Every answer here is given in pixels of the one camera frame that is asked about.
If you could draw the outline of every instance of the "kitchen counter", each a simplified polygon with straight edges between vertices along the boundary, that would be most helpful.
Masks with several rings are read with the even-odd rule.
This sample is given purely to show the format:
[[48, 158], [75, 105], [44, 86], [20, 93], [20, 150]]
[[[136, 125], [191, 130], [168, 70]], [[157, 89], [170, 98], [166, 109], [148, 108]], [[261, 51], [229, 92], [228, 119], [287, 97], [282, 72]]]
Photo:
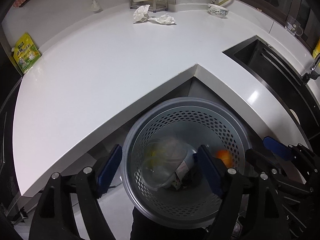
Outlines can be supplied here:
[[171, 26], [132, 24], [133, 12], [121, 5], [62, 32], [23, 77], [13, 124], [22, 196], [32, 197], [53, 172], [192, 76], [260, 137], [306, 145], [268, 89], [222, 53], [258, 35], [300, 71], [303, 66], [269, 33], [233, 12], [227, 19], [206, 10], [169, 13], [176, 19]]

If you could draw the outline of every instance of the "seasoning packet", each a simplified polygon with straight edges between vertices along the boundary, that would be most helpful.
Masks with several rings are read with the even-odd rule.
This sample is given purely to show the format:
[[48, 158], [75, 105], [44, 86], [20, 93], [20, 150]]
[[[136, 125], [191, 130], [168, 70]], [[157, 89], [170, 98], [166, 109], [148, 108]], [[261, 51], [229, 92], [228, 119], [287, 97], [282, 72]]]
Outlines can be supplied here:
[[13, 57], [19, 68], [25, 74], [29, 68], [40, 58], [40, 53], [34, 45], [29, 34], [25, 33], [14, 47]]

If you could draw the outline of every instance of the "patterned bowl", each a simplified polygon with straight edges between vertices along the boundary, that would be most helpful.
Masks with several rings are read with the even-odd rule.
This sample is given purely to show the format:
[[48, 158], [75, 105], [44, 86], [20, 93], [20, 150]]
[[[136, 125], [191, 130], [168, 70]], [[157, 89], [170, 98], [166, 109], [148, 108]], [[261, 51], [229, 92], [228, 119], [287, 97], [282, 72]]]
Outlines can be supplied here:
[[219, 18], [223, 18], [227, 16], [229, 12], [228, 9], [212, 3], [208, 3], [208, 11], [210, 12], [211, 15], [217, 16]]

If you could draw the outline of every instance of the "black sink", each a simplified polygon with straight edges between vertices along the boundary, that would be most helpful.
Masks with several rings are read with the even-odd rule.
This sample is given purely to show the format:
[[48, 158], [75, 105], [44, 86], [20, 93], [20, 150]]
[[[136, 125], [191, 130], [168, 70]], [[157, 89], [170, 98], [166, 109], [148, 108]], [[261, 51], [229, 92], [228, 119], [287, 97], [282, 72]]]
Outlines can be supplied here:
[[290, 63], [258, 36], [243, 41], [223, 53], [265, 85], [296, 124], [298, 123], [290, 109], [297, 114], [302, 134], [309, 140], [313, 151], [320, 152], [318, 103]]

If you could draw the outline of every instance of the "metal rack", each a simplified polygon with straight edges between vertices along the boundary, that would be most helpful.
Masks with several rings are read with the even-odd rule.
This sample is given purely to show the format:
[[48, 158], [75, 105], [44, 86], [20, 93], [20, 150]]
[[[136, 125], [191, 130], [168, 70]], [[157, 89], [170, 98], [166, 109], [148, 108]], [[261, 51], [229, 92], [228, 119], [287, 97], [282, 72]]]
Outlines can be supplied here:
[[[137, 9], [141, 5], [146, 5], [148, 1], [134, 2], [129, 0], [130, 9]], [[159, 12], [168, 10], [168, 0], [152, 0], [152, 5], [149, 7], [149, 11]]]

